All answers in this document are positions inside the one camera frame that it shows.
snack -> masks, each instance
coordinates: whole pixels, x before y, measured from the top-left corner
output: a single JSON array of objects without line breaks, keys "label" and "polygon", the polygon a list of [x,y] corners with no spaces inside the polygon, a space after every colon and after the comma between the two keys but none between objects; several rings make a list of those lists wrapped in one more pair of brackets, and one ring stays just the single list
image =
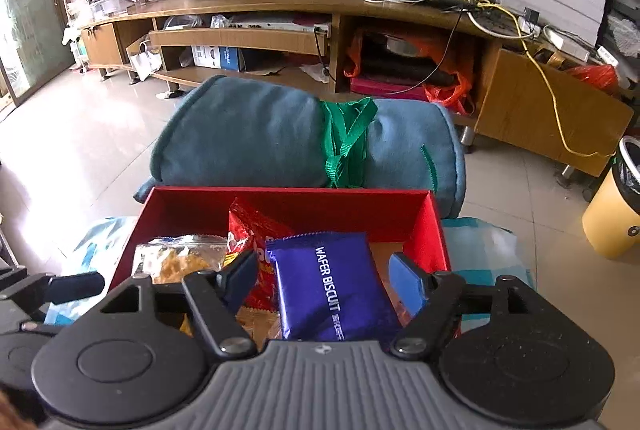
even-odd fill
[{"label": "snack", "polygon": [[365,233],[311,233],[267,243],[278,276],[282,337],[378,340],[400,330]]},{"label": "snack", "polygon": [[267,339],[277,337],[280,328],[280,317],[273,311],[262,311],[250,307],[240,307],[236,320],[254,340],[258,350],[262,350]]},{"label": "snack", "polygon": [[264,257],[268,240],[291,236],[291,228],[270,219],[241,199],[233,201],[229,207],[227,265],[246,249],[253,248],[258,256],[258,279],[244,305],[254,309],[277,311],[276,276],[271,264]]},{"label": "snack", "polygon": [[225,254],[226,240],[221,236],[155,238],[136,247],[132,273],[148,273],[154,284],[180,282],[194,271],[220,271]]}]

red plastic bag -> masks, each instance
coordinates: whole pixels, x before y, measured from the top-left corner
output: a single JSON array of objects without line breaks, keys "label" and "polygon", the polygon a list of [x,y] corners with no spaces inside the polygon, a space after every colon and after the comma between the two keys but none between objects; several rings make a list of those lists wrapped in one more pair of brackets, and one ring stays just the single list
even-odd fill
[{"label": "red plastic bag", "polygon": [[[367,27],[366,30],[358,29],[353,36],[353,42],[347,49],[347,56],[350,58],[351,63],[345,68],[344,75],[347,77],[360,75],[362,70],[362,58],[360,57],[362,37],[365,32],[379,32],[407,40],[418,48],[420,57],[429,57],[435,63],[440,63],[445,54],[450,32],[438,28],[425,29],[428,29],[425,34],[422,34],[422,31],[420,34],[411,34],[404,28],[395,28],[393,26]],[[447,57],[442,62],[440,70],[451,76],[456,76],[458,83],[447,87],[428,83],[423,84],[424,94],[429,102],[439,103],[461,115],[470,114],[465,109],[465,102],[473,82],[474,57],[472,53],[474,52],[474,46],[474,39],[466,34],[455,34],[453,36]]]},{"label": "red plastic bag", "polygon": [[589,83],[595,88],[599,88],[607,94],[613,93],[614,87],[618,85],[618,74],[616,74],[615,68],[610,64],[576,66],[565,72],[581,81]]},{"label": "red plastic bag", "polygon": [[228,253],[224,265],[232,262],[242,251],[253,248],[258,256],[258,280],[244,301],[246,307],[277,311],[276,275],[270,262],[264,257],[268,240],[295,235],[286,225],[263,215],[240,199],[229,207],[229,234],[226,242]]}]

teal blanket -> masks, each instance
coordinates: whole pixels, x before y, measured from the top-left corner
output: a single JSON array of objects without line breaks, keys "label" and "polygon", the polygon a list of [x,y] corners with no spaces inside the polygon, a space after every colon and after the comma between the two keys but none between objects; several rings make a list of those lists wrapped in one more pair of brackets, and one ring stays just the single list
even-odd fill
[{"label": "teal blanket", "polygon": [[[367,131],[364,188],[431,188],[437,173],[440,216],[457,217],[465,197],[465,160],[447,111],[404,99],[376,99]],[[321,188],[329,184],[322,150],[324,114],[313,95],[239,77],[212,77],[193,90],[160,134],[151,155],[153,186]]]}]

wooden tv stand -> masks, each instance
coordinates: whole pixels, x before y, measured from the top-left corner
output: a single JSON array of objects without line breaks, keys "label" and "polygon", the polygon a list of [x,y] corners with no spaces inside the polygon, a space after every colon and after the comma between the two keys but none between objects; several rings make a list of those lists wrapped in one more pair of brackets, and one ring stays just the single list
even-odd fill
[{"label": "wooden tv stand", "polygon": [[[317,55],[312,32],[265,31],[263,29],[187,29],[162,31],[169,16],[216,15],[239,12],[303,12],[331,16],[330,34],[318,34],[321,54],[328,53],[332,79],[320,83],[298,68],[285,68],[272,76],[253,76],[214,68],[181,68],[178,56],[184,45],[225,45],[228,47],[273,48],[286,44],[289,52]],[[126,47],[150,32],[152,44],[161,49],[162,70],[154,74],[170,88],[197,86],[215,74],[251,77],[306,90],[324,100],[361,98],[349,91],[344,76],[346,51],[353,31],[367,23],[402,22],[403,27],[420,29],[454,27],[456,13],[443,13],[428,6],[409,4],[369,4],[363,0],[163,0],[87,25],[82,39],[89,66],[104,71],[122,68],[132,72]],[[540,74],[524,57],[502,48],[500,40],[486,36],[463,16],[457,30],[476,37],[475,82],[472,98],[475,112],[469,117],[453,115],[465,127],[463,143],[470,144],[480,133],[549,157],[591,175],[599,175],[606,156],[589,158],[569,153],[561,143],[551,95]],[[543,67],[558,98],[559,115],[570,147],[582,153],[615,152],[632,110],[618,99],[549,66]]]}]

trash can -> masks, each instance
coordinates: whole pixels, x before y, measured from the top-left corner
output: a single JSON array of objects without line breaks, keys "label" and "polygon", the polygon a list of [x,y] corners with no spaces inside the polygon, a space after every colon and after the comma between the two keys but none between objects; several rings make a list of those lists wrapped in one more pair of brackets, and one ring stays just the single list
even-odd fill
[{"label": "trash can", "polygon": [[623,137],[616,160],[582,216],[598,254],[616,258],[640,240],[640,142]]}]

